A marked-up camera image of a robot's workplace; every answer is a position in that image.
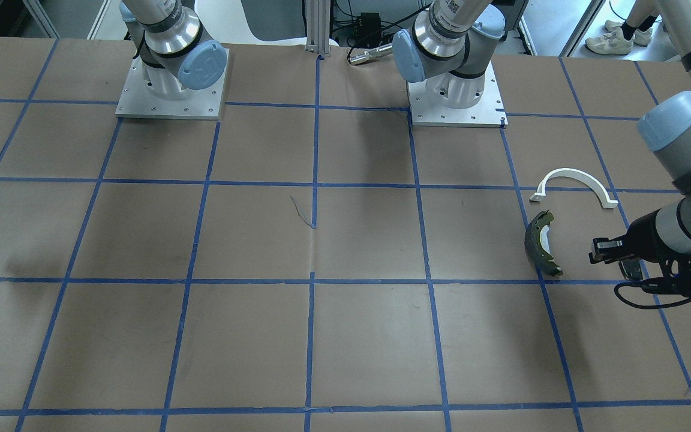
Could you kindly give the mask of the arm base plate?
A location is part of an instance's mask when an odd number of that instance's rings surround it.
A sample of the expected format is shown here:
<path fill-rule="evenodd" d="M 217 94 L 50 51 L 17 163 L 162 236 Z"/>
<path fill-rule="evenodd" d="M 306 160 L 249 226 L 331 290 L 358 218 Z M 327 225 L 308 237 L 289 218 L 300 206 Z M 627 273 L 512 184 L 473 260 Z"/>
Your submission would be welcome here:
<path fill-rule="evenodd" d="M 219 80 L 202 90 L 185 88 L 175 76 L 143 50 L 134 58 L 117 103 L 115 114 L 136 119 L 197 119 L 217 121 L 223 108 L 227 70 Z"/>
<path fill-rule="evenodd" d="M 463 79 L 446 73 L 408 83 L 412 125 L 419 127 L 501 128 L 509 124 L 494 67 Z"/>

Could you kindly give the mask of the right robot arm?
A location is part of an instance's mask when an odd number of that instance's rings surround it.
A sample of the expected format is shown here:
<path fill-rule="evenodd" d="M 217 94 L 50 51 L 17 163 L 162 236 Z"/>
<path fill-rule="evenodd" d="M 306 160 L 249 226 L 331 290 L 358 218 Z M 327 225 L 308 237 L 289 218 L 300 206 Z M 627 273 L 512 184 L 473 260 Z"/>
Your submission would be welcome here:
<path fill-rule="evenodd" d="M 136 44 L 139 82 L 163 100 L 185 100 L 225 88 L 229 50 L 181 1 L 122 1 L 122 20 Z"/>

